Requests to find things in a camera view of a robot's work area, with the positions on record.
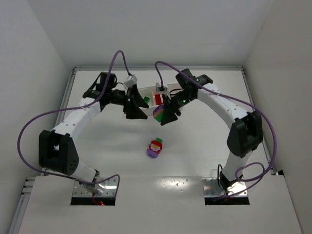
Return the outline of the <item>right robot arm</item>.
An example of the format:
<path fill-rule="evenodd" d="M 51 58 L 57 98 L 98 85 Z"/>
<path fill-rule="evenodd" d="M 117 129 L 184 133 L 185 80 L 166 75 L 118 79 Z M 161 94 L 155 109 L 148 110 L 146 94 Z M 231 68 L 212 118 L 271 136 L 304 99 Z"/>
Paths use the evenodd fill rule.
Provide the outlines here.
<path fill-rule="evenodd" d="M 229 156 L 219 174 L 219 186 L 227 191 L 243 177 L 241 169 L 263 141 L 261 115 L 257 111 L 249 112 L 222 97 L 207 75 L 195 77 L 189 69 L 184 69 L 175 78 L 182 90 L 173 97 L 162 96 L 163 114 L 160 124 L 163 126 L 176 121 L 181 115 L 180 109 L 195 99 L 210 107 L 230 130 L 227 138 Z"/>

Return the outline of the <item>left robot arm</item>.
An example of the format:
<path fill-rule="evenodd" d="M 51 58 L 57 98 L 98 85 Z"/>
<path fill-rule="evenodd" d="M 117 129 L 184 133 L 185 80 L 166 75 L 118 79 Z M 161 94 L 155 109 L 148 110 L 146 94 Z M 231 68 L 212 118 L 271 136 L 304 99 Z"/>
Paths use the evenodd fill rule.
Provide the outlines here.
<path fill-rule="evenodd" d="M 83 94 L 78 109 L 73 110 L 51 131 L 39 135 L 39 165 L 74 179 L 94 183 L 98 171 L 82 163 L 75 141 L 84 127 L 108 104 L 120 105 L 127 119 L 147 119 L 143 112 L 148 108 L 137 88 L 137 78 L 129 75 L 123 82 L 124 90 L 116 89 L 115 74 L 101 72 Z"/>

